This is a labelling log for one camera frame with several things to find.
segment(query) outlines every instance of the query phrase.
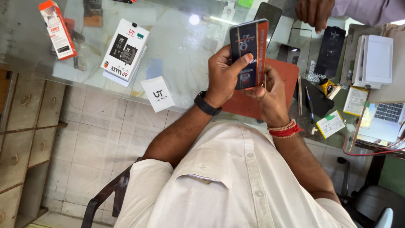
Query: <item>wooden cabinet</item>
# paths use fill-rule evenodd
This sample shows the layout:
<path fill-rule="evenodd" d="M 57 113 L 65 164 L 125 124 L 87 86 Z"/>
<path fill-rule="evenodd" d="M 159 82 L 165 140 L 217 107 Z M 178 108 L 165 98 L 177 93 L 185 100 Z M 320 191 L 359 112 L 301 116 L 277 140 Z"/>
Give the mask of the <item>wooden cabinet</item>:
<path fill-rule="evenodd" d="M 22 185 L 0 194 L 0 227 L 13 228 L 17 217 Z"/>
<path fill-rule="evenodd" d="M 55 130 L 56 127 L 51 127 L 35 131 L 28 168 L 49 160 L 51 157 Z"/>
<path fill-rule="evenodd" d="M 6 131 L 35 127 L 45 80 L 19 74 Z"/>
<path fill-rule="evenodd" d="M 47 81 L 37 127 L 55 126 L 59 121 L 65 84 Z"/>
<path fill-rule="evenodd" d="M 4 136 L 0 157 L 0 192 L 24 181 L 33 133 L 30 130 Z"/>
<path fill-rule="evenodd" d="M 65 85 L 8 75 L 0 124 L 0 228 L 22 228 L 41 214 Z"/>

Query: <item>person's hand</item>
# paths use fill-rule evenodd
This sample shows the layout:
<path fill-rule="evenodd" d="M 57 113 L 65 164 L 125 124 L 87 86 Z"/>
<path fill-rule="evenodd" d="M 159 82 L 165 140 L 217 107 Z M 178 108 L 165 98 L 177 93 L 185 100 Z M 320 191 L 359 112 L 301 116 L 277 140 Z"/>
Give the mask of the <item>person's hand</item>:
<path fill-rule="evenodd" d="M 214 108 L 221 107 L 232 97 L 238 74 L 250 63 L 253 55 L 246 54 L 232 65 L 229 64 L 230 58 L 230 45 L 227 45 L 208 60 L 209 85 L 204 100 Z"/>
<path fill-rule="evenodd" d="M 269 127 L 282 127 L 290 123 L 284 82 L 274 67 L 266 65 L 265 69 L 266 88 L 256 86 L 250 90 L 241 90 L 241 92 L 257 100 L 260 116 Z"/>
<path fill-rule="evenodd" d="M 327 28 L 328 17 L 334 5 L 335 0 L 298 0 L 295 13 L 300 21 L 315 27 L 319 34 Z"/>

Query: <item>glass tabletop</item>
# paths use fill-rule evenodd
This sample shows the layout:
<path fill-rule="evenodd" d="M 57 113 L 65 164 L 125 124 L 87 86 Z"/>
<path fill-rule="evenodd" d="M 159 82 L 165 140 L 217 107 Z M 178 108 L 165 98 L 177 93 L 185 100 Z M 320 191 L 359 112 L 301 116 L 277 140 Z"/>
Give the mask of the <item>glass tabletop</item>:
<path fill-rule="evenodd" d="M 229 27 L 253 20 L 259 4 L 263 2 L 254 1 L 252 6 L 246 7 L 233 3 L 235 1 L 220 0 L 137 0 L 134 4 L 102 0 L 102 26 L 86 27 L 83 26 L 83 0 L 55 0 L 64 18 L 74 20 L 74 31 L 84 37 L 74 43 L 81 60 L 85 62 L 84 69 L 77 69 L 73 58 L 62 61 L 51 54 L 51 40 L 38 10 L 38 5 L 43 1 L 14 0 L 6 6 L 0 6 L 0 11 L 5 12 L 0 15 L 1 68 L 26 71 L 47 80 L 145 104 L 150 103 L 140 82 L 160 71 L 175 102 L 175 106 L 170 109 L 177 112 L 185 112 L 193 105 L 195 95 L 207 88 L 207 60 L 229 43 Z M 305 78 L 311 62 L 318 58 L 323 34 L 316 34 L 309 25 L 294 22 L 289 17 L 295 14 L 296 1 L 270 0 L 269 3 L 282 8 L 283 16 L 269 43 L 266 56 L 276 59 L 281 44 L 300 48 L 297 65 Z M 228 8 L 232 9 L 230 17 L 226 14 Z M 197 15 L 199 21 L 191 20 L 193 15 Z M 136 22 L 150 31 L 148 49 L 141 60 L 136 78 L 129 87 L 107 79 L 100 68 L 121 18 Z M 328 25 L 344 28 L 345 22 L 330 18 Z M 346 96 L 346 90 L 339 92 L 334 98 L 335 108 L 347 123 L 352 124 L 355 116 L 341 111 Z M 297 116 L 297 108 L 296 100 L 293 99 L 290 115 L 310 133 L 312 125 L 309 114 L 303 108 L 303 115 Z M 224 116 L 232 116 L 262 130 L 266 129 L 264 123 L 260 124 L 255 119 L 227 113 Z M 346 128 L 342 133 L 347 138 L 353 138 L 354 135 L 352 131 L 346 131 Z M 326 140 L 322 136 L 309 138 L 340 148 L 343 144 L 342 136 L 339 135 Z"/>

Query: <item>shirt pocket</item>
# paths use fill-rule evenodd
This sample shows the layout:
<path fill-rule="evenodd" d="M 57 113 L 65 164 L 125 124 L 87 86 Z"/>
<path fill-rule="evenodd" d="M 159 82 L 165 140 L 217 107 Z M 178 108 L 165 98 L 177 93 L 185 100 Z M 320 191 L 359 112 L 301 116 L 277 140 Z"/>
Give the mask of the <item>shirt pocket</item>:
<path fill-rule="evenodd" d="M 218 151 L 212 148 L 195 148 L 181 160 L 173 172 L 171 181 L 175 181 L 179 176 L 193 174 L 203 179 L 220 181 L 231 190 L 231 161 L 231 156 L 227 151 Z"/>

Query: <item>black chair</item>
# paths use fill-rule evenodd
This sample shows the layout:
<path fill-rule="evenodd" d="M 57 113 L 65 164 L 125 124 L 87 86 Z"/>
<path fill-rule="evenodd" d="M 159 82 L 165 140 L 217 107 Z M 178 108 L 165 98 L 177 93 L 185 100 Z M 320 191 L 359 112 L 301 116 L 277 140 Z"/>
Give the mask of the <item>black chair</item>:
<path fill-rule="evenodd" d="M 122 203 L 124 202 L 125 191 L 129 182 L 129 175 L 132 165 L 124 170 L 120 175 L 115 177 L 110 183 L 108 183 L 93 199 L 87 204 L 86 212 L 84 213 L 83 222 L 81 228 L 91 228 L 93 225 L 94 215 L 98 207 L 113 193 L 114 205 L 113 205 L 113 217 L 117 218 L 121 212 Z"/>
<path fill-rule="evenodd" d="M 354 221 L 363 228 L 405 227 L 405 197 L 378 185 L 365 185 L 348 196 L 350 162 L 343 157 L 337 161 L 345 164 L 342 191 L 337 195 Z"/>

